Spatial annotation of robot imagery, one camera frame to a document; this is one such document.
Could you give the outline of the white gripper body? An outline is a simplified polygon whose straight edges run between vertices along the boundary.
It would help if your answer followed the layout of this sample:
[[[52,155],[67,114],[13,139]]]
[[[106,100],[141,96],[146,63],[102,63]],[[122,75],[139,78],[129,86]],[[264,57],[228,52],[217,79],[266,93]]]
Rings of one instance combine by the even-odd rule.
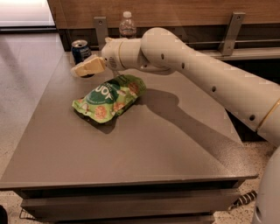
[[[125,69],[120,59],[120,49],[124,41],[121,38],[120,43],[106,44],[101,50],[101,56],[105,60],[105,64],[108,68],[115,71],[122,71]]]

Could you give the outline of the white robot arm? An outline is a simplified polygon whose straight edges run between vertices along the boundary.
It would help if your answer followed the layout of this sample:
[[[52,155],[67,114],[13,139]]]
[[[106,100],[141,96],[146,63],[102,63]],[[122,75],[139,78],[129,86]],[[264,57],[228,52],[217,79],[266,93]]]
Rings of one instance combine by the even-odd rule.
[[[141,38],[105,41],[101,56],[86,58],[71,73],[85,77],[106,68],[177,71],[260,137],[280,147],[280,86],[275,82],[197,52],[164,28],[151,28]]]

